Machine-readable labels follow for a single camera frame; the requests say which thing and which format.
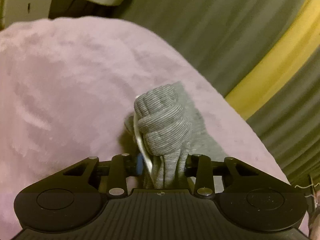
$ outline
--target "black device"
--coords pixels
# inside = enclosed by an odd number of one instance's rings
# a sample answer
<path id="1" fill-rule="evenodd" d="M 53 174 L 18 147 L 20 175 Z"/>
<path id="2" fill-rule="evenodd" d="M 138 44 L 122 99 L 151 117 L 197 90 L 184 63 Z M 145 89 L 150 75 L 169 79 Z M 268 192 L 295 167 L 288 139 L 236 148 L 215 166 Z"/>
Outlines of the black device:
<path id="1" fill-rule="evenodd" d="M 89 157 L 23 189 L 14 210 L 23 230 L 14 240 L 306 240 L 300 190 L 227 157 L 188 156 L 174 189 L 127 191 L 137 157 Z M 215 193 L 213 176 L 224 190 Z M 105 188 L 103 178 L 108 176 Z M 194 190 L 187 177 L 196 177 Z"/>

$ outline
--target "fuzzy pink fabric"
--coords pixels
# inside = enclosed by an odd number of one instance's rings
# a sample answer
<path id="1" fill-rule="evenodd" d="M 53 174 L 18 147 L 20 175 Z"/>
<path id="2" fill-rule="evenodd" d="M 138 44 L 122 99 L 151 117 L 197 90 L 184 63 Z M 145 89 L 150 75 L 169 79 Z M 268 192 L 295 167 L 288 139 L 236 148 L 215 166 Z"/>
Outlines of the fuzzy pink fabric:
<path id="1" fill-rule="evenodd" d="M 320 191 L 316 192 L 316 210 L 310 220 L 310 239 L 320 240 Z"/>
<path id="2" fill-rule="evenodd" d="M 21 230 L 13 210 L 18 192 L 90 155 L 105 161 L 129 152 L 134 146 L 123 122 L 135 97 L 176 81 L 228 155 L 288 182 L 249 125 L 154 33 L 96 17 L 16 23 L 2 31 L 0 239 Z M 307 223 L 301 225 L 306 234 Z"/>

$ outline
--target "metal screw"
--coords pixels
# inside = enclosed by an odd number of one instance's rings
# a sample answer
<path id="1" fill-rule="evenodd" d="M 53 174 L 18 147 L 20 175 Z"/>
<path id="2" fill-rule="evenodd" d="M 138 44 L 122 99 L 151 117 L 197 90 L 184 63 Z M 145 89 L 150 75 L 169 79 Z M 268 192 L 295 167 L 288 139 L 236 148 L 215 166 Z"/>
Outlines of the metal screw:
<path id="1" fill-rule="evenodd" d="M 202 196 L 209 196 L 212 194 L 212 189 L 207 188 L 207 187 L 201 187 L 197 190 L 198 194 L 202 195 Z"/>
<path id="2" fill-rule="evenodd" d="M 124 190 L 119 187 L 114 187 L 111 190 L 109 190 L 109 194 L 113 196 L 119 196 L 119 195 L 122 195 L 123 193 L 124 193 Z"/>
<path id="3" fill-rule="evenodd" d="M 200 156 L 201 156 L 201 154 L 199 154 L 199 153 L 195 153 L 195 154 L 191 155 L 191 161 L 194 163 L 198 163 Z"/>

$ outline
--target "silver rivet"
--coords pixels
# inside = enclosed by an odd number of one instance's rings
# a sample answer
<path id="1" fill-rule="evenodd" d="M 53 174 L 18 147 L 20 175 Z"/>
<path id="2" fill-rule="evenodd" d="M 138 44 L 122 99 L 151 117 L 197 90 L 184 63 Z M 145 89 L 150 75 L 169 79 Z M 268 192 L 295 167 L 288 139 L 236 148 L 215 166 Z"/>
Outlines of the silver rivet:
<path id="1" fill-rule="evenodd" d="M 207 188 L 207 187 L 201 187 L 197 190 L 198 194 L 202 195 L 202 196 L 209 196 L 212 194 L 212 189 Z"/>
<path id="2" fill-rule="evenodd" d="M 111 190 L 109 190 L 109 194 L 113 196 L 119 196 L 119 195 L 122 195 L 123 193 L 124 193 L 124 190 L 119 187 L 114 187 Z"/>

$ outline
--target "gray knit fabric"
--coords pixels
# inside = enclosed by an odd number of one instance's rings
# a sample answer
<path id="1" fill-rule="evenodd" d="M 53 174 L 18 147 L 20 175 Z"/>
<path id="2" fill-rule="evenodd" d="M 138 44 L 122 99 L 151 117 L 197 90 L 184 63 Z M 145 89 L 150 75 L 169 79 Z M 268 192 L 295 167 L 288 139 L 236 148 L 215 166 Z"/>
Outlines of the gray knit fabric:
<path id="1" fill-rule="evenodd" d="M 142 94 L 135 100 L 134 109 L 144 145 L 153 156 L 153 183 L 146 174 L 145 188 L 176 187 L 182 181 L 188 155 L 199 153 L 215 161 L 227 157 L 206 132 L 201 114 L 180 82 Z M 132 115 L 125 126 L 134 135 Z"/>

